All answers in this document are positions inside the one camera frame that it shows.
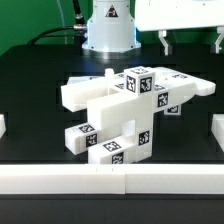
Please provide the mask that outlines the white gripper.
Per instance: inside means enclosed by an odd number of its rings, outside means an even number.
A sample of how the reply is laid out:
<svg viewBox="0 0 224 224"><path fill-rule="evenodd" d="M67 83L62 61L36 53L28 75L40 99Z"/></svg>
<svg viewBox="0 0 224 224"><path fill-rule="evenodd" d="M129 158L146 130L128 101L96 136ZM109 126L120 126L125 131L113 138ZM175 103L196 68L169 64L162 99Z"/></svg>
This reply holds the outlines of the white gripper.
<svg viewBox="0 0 224 224"><path fill-rule="evenodd" d="M164 55L172 54L166 30L217 27L224 25L224 0L136 0L135 23L139 31L158 31ZM211 52L219 54L224 27L217 28Z"/></svg>

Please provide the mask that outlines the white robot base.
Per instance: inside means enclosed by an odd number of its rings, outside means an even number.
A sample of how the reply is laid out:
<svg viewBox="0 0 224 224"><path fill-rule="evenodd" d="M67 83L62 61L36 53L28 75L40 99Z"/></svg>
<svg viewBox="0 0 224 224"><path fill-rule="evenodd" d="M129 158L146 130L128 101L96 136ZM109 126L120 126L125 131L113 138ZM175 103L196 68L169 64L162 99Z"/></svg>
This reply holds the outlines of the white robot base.
<svg viewBox="0 0 224 224"><path fill-rule="evenodd" d="M84 55L102 59L127 58L140 52L130 0L93 0L82 49Z"/></svg>

